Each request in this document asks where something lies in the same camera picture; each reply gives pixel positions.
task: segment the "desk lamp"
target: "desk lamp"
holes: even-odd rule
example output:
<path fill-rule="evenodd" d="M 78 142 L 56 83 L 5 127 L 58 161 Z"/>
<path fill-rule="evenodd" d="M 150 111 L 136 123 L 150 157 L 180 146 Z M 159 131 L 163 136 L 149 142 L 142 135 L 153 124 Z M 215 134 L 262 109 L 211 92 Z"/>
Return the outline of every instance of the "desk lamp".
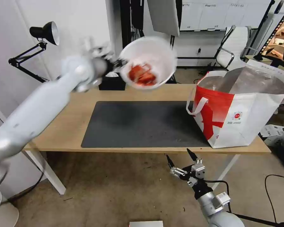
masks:
<path fill-rule="evenodd" d="M 29 33 L 37 38 L 38 41 L 40 41 L 36 46 L 28 49 L 27 51 L 23 52 L 22 54 L 19 54 L 18 56 L 9 59 L 9 64 L 18 68 L 22 72 L 25 72 L 26 74 L 30 75 L 31 77 L 35 78 L 36 80 L 40 81 L 41 83 L 46 82 L 47 80 L 32 73 L 31 71 L 25 69 L 24 67 L 21 66 L 21 63 L 25 62 L 26 60 L 34 57 L 35 55 L 41 53 L 42 51 L 46 50 L 46 45 L 47 42 L 44 41 L 46 39 L 50 43 L 58 46 L 60 43 L 60 38 L 59 38 L 59 33 L 58 33 L 58 28 L 55 24 L 55 22 L 51 21 L 45 24 L 43 27 L 30 27 Z M 36 48 L 41 48 L 41 50 L 31 54 L 31 55 L 26 55 L 28 52 L 36 49 Z"/>

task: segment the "red and white bag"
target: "red and white bag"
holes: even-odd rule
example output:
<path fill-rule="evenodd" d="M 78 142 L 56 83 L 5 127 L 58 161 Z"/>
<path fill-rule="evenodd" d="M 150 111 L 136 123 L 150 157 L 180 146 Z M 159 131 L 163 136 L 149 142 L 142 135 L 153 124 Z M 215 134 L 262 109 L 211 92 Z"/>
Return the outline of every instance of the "red and white bag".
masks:
<path fill-rule="evenodd" d="M 284 98 L 284 71 L 249 60 L 246 67 L 211 71 L 197 84 L 192 111 L 212 148 L 247 146 Z"/>

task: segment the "lamp arm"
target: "lamp arm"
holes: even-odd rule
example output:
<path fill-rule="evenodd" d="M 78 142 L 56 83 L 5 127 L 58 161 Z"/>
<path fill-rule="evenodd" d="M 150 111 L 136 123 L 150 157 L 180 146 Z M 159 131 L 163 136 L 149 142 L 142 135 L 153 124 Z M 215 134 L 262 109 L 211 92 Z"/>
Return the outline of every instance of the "lamp arm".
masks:
<path fill-rule="evenodd" d="M 25 62 L 26 60 L 34 57 L 35 55 L 37 55 L 39 53 L 45 51 L 46 50 L 46 45 L 47 45 L 47 43 L 44 42 L 44 41 L 38 43 L 34 47 L 28 49 L 27 51 L 24 51 L 23 53 L 19 54 L 18 56 L 14 57 L 14 58 L 10 58 L 9 59 L 9 64 L 14 66 L 14 67 L 16 67 L 17 69 L 21 70 L 22 72 L 28 74 L 29 76 L 33 77 L 34 79 L 40 81 L 41 83 L 44 83 L 44 82 L 48 81 L 48 80 L 46 80 L 46 79 L 44 79 L 44 78 L 42 78 L 42 77 L 32 73 L 31 71 L 29 71 L 26 68 L 21 66 L 21 63 Z M 37 47 L 40 47 L 41 50 L 37 51 L 36 53 L 34 53 L 32 55 L 24 56 L 25 54 L 27 54 L 28 52 L 36 49 Z"/>

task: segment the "wooden table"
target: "wooden table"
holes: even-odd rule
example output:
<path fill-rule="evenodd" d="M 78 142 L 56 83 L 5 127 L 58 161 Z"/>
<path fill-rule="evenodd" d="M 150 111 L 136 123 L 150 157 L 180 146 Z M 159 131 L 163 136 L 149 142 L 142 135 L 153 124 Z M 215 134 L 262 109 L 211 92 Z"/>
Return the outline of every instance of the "wooden table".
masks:
<path fill-rule="evenodd" d="M 66 152 L 129 152 L 129 153 L 186 153 L 186 147 L 166 148 L 82 148 L 81 143 L 97 101 L 186 101 L 195 84 L 165 84 L 153 91 L 140 91 L 126 87 L 125 91 L 100 91 L 92 89 L 87 93 L 72 93 L 70 103 L 53 120 L 53 122 L 29 144 L 24 151 L 32 158 L 35 164 L 43 169 L 45 163 L 45 176 L 58 190 L 64 194 L 65 187 L 43 159 L 40 151 L 66 151 Z M 228 154 L 226 164 L 217 175 L 221 180 L 240 154 L 269 154 L 270 150 L 264 142 L 257 137 L 253 143 L 246 147 L 219 148 L 191 147 L 196 153 Z"/>

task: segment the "lamp shade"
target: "lamp shade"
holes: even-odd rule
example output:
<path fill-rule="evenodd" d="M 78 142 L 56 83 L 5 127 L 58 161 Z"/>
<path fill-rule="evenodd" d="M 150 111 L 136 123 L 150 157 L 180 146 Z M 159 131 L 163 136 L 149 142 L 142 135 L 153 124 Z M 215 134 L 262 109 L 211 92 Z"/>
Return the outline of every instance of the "lamp shade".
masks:
<path fill-rule="evenodd" d="M 29 33 L 35 38 L 44 38 L 54 45 L 59 45 L 60 38 L 55 22 L 48 22 L 43 27 L 30 27 Z"/>

